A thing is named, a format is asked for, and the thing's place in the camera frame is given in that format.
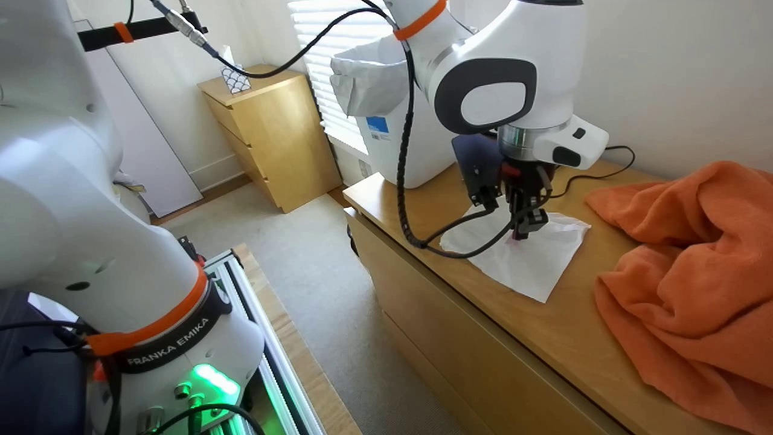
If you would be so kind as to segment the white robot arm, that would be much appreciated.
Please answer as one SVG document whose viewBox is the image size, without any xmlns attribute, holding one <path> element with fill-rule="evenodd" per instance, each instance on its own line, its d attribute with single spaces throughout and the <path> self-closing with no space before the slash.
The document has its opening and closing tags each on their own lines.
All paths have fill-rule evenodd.
<svg viewBox="0 0 773 435">
<path fill-rule="evenodd" d="M 526 157 L 576 148 L 590 168 L 606 139 L 573 113 L 584 51 L 582 0 L 513 0 L 472 34 L 444 0 L 386 0 L 413 88 L 460 134 L 518 129 Z M 107 435 L 140 430 L 198 371 L 247 386 L 264 332 L 171 233 L 129 212 L 112 191 L 122 148 L 68 9 L 0 0 L 0 283 L 47 295 L 79 322 L 79 354 L 107 371 Z"/>
</svg>

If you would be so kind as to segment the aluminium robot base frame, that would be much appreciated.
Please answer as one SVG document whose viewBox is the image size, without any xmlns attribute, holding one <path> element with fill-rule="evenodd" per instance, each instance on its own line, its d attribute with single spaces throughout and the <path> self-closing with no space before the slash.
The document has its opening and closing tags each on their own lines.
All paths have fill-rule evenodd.
<svg viewBox="0 0 773 435">
<path fill-rule="evenodd" d="M 291 365 L 240 255 L 202 260 L 202 301 L 175 341 L 189 371 L 175 385 L 178 408 L 153 435 L 323 435 L 323 426 Z"/>
</svg>

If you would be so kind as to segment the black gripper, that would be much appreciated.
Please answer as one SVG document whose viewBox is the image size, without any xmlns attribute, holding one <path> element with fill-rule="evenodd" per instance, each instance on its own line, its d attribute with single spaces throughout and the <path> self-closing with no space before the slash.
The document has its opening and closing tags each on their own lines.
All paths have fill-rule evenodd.
<svg viewBox="0 0 773 435">
<path fill-rule="evenodd" d="M 529 233 L 542 229 L 549 222 L 542 208 L 552 196 L 553 168 L 543 162 L 506 162 L 506 194 L 513 206 L 513 239 L 526 239 Z"/>
</svg>

